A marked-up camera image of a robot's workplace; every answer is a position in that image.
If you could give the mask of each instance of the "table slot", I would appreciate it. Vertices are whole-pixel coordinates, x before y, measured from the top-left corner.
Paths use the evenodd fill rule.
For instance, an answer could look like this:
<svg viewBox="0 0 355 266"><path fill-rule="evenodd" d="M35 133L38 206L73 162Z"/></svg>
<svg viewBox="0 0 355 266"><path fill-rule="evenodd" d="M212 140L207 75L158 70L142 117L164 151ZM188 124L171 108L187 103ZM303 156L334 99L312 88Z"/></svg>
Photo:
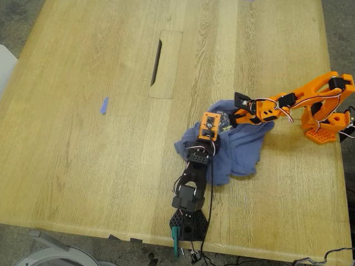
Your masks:
<svg viewBox="0 0 355 266"><path fill-rule="evenodd" d="M150 98L173 98L181 39L182 32L161 31L149 89Z"/></svg>

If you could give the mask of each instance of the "white chair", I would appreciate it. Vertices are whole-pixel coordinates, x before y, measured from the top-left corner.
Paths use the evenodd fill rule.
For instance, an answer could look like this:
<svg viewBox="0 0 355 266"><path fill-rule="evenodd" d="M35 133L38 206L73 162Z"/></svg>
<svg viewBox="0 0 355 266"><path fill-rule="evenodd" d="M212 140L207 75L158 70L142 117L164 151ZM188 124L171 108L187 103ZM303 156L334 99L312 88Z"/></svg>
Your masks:
<svg viewBox="0 0 355 266"><path fill-rule="evenodd" d="M16 63L17 58L5 46L0 45L0 98Z"/></svg>
<svg viewBox="0 0 355 266"><path fill-rule="evenodd" d="M16 266L116 266L111 262L97 261L88 252L64 245L39 230L29 231L29 236L47 247L31 253Z"/></svg>

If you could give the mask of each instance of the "wire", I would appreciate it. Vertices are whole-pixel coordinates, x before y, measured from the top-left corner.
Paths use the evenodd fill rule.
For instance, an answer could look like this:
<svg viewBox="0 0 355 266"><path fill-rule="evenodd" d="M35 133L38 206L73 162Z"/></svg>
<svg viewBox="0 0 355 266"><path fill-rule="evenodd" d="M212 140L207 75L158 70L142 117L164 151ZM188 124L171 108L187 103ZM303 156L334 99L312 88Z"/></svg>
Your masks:
<svg viewBox="0 0 355 266"><path fill-rule="evenodd" d="M343 93L343 91L341 91L340 93L338 93L338 94L336 94L336 95L332 95L332 96L313 96L313 97L304 99L304 100L302 100L302 101L300 101L300 102L298 102L298 103L292 105L291 107L295 108L295 107L299 106L301 103L304 103L305 101L308 101L308 100L311 100L311 99L314 99L314 98L317 98L317 97L323 98L323 99L336 98L336 97L340 96L342 93Z"/></svg>
<svg viewBox="0 0 355 266"><path fill-rule="evenodd" d="M210 142L211 142L211 146L214 146L214 142L212 141L212 135L210 136ZM206 255L204 254L204 243L205 243L205 240L206 240L206 235L207 235L207 232L209 230L209 226L210 226L210 222L211 222L211 214L212 214L212 203L213 203L213 156L211 158L211 201L210 201L210 213L209 213L209 219L207 220L207 226L206 226L206 232L205 232L205 235L204 235L204 238L202 240L202 243L201 243L201 258L204 259L206 265L208 266L208 263L206 261Z"/></svg>
<svg viewBox="0 0 355 266"><path fill-rule="evenodd" d="M202 148L202 149L206 150L206 148L203 146L191 146L191 147L187 147L185 149L187 150L187 149L192 149L192 148Z"/></svg>
<svg viewBox="0 0 355 266"><path fill-rule="evenodd" d="M269 98L257 98L254 101L271 101L271 102L275 103L274 110L280 110L281 112L283 112L288 117L288 122L290 122L291 124L293 123L293 118L291 116L291 109L290 109L290 113L286 112L284 109L278 107L278 102L277 101L274 101L274 100L269 99Z"/></svg>
<svg viewBox="0 0 355 266"><path fill-rule="evenodd" d="M343 135L346 135L347 137L349 137L349 138L351 138L351 139L355 139L355 137L350 136L350 135L348 135L348 134L346 134L346 133L344 133L344 132L339 131L339 133L340 133L340 134L343 134Z"/></svg>
<svg viewBox="0 0 355 266"><path fill-rule="evenodd" d="M347 191L353 192L355 194L354 190L351 190L350 188L346 188Z"/></svg>
<svg viewBox="0 0 355 266"><path fill-rule="evenodd" d="M253 260L246 260L244 262L238 263L239 259L240 259L240 256L238 256L238 258L237 258L237 263L228 263L228 264L224 264L223 266L238 266L240 264L247 263L247 262L258 262L259 260L263 260L263 259L253 259Z"/></svg>
<svg viewBox="0 0 355 266"><path fill-rule="evenodd" d="M210 259L209 257L207 257L206 255L204 255L204 259L205 259L205 262L206 262L206 259L208 259L209 262L210 262L210 264L211 264L212 266L216 266L216 264L213 264L212 261L211 261L211 259Z"/></svg>
<svg viewBox="0 0 355 266"><path fill-rule="evenodd" d="M351 106L351 105L350 105L350 106L348 107L348 111L350 111L350 109L353 109L353 111L355 111L354 106Z"/></svg>
<svg viewBox="0 0 355 266"><path fill-rule="evenodd" d="M339 251L342 251L342 250L353 250L355 249L355 247L352 247L352 248L339 248L339 249L332 249L332 250L329 250L325 255L324 255L324 261L322 262L315 262L313 259L311 259L310 257L308 258L303 258L303 259L296 259L292 262L291 266L295 266L297 263L303 263L303 262L310 262L312 263L313 265L324 265L327 263L327 257L329 254L331 254L332 252L339 252Z"/></svg>
<svg viewBox="0 0 355 266"><path fill-rule="evenodd" d="M243 263L247 263L247 262L258 262L260 260L263 260L263 259L246 260L244 262L241 262L241 263L237 264L237 266L240 265L240 264L243 264Z"/></svg>
<svg viewBox="0 0 355 266"><path fill-rule="evenodd" d="M215 143L212 141L212 145L213 145L213 156L215 156L216 154L216 146Z"/></svg>
<svg viewBox="0 0 355 266"><path fill-rule="evenodd" d="M178 195L178 194L176 193L176 188L175 188L175 186L176 186L176 183L177 183L180 179L181 179L181 176L175 181L175 183L174 183L174 185L173 185L173 192L175 193L175 195Z"/></svg>
<svg viewBox="0 0 355 266"><path fill-rule="evenodd" d="M316 132L321 128L321 122L324 122L328 119L328 117L338 108L340 104L340 96L338 96L338 104L333 108L333 110L326 116L326 118L324 118L323 120L316 120L317 124L318 124L318 128L316 129Z"/></svg>
<svg viewBox="0 0 355 266"><path fill-rule="evenodd" d="M240 259L240 256L238 256L238 258L237 258L237 263L228 263L228 264L224 264L223 266L238 266L239 259Z"/></svg>

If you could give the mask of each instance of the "concrete floor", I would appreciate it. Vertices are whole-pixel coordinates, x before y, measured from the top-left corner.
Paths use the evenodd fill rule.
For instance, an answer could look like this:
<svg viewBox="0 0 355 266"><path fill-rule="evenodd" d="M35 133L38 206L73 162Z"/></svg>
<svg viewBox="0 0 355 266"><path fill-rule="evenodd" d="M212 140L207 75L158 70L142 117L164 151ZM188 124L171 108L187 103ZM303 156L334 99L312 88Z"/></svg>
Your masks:
<svg viewBox="0 0 355 266"><path fill-rule="evenodd" d="M27 40L44 0L0 0L0 44L5 45L17 58ZM323 0L323 12L326 22L327 39L331 67L339 73L355 76L355 1ZM349 97L340 110L355 105L355 95ZM342 155L347 187L355 190L355 141L346 139L342 143ZM355 195L348 194L355 201ZM27 236L28 229L0 224L0 266L15 265L25 255L41 247L41 244ZM117 265L148 265L148 254L153 252L159 265L191 265L190 258L174 259L173 250L156 245L130 243L111 239L101 239L73 234L48 232L64 244L82 248L94 258L107 260ZM208 253L216 265L235 263L237 257ZM241 258L240 262L249 260ZM290 263L257 260L248 263L253 266L281 266Z"/></svg>

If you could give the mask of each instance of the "orange robotic arm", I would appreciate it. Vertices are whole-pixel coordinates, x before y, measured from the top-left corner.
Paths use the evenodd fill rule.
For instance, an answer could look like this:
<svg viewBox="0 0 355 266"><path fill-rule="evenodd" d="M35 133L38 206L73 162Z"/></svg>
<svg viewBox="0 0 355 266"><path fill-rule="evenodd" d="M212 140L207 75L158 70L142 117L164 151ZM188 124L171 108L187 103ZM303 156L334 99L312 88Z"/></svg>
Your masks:
<svg viewBox="0 0 355 266"><path fill-rule="evenodd" d="M288 116L289 121L293 122L291 109L305 107L301 128L307 130L306 136L319 144L335 141L336 134L350 125L351 118L349 111L334 111L354 91L351 75L339 77L337 72L332 71L288 94L252 100L235 93L235 106L239 109L231 115L231 124L258 125L280 116Z"/></svg>

